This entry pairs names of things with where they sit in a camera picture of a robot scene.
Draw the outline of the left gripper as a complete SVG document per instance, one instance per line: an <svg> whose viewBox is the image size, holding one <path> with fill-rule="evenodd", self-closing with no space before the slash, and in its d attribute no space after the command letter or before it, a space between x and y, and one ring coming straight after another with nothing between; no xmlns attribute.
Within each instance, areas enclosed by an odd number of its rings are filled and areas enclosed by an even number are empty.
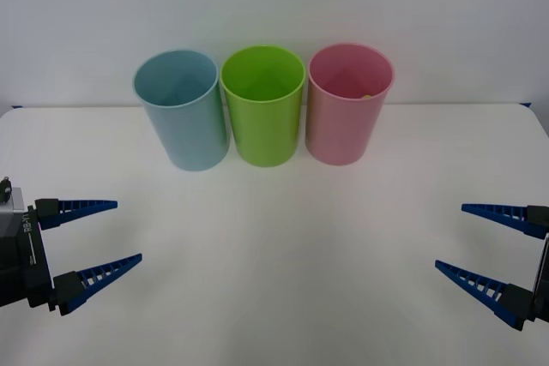
<svg viewBox="0 0 549 366"><path fill-rule="evenodd" d="M41 232L116 209L116 201L43 198L26 211L1 208L1 305L26 300L68 315L142 261L142 254L53 278Z"/></svg>

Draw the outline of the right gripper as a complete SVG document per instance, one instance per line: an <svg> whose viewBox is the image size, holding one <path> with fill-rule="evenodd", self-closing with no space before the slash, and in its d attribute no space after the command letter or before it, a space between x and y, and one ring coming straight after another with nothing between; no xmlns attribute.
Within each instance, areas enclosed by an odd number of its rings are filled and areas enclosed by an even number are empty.
<svg viewBox="0 0 549 366"><path fill-rule="evenodd" d="M464 203L461 210L524 235L545 238L533 292L440 260L435 260L435 268L515 330L521 331L525 321L548 322L548 207Z"/></svg>

